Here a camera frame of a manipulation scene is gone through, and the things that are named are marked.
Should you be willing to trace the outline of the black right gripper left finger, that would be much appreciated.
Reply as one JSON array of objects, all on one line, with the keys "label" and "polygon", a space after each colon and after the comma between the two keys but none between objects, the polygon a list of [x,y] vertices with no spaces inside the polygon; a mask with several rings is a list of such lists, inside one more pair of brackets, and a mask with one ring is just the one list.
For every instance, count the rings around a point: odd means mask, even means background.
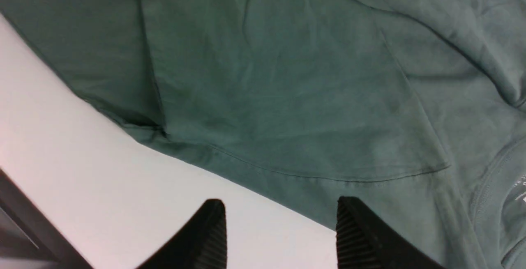
[{"label": "black right gripper left finger", "polygon": [[208,199],[140,269],[225,269],[226,211],[222,200]]}]

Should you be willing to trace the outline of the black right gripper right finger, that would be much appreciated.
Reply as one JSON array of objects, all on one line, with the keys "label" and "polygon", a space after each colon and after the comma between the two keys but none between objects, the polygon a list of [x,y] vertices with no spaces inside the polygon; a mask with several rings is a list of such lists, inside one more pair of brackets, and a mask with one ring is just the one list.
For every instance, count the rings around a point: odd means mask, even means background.
[{"label": "black right gripper right finger", "polygon": [[356,197],[338,199],[336,250],[339,269],[441,269]]}]

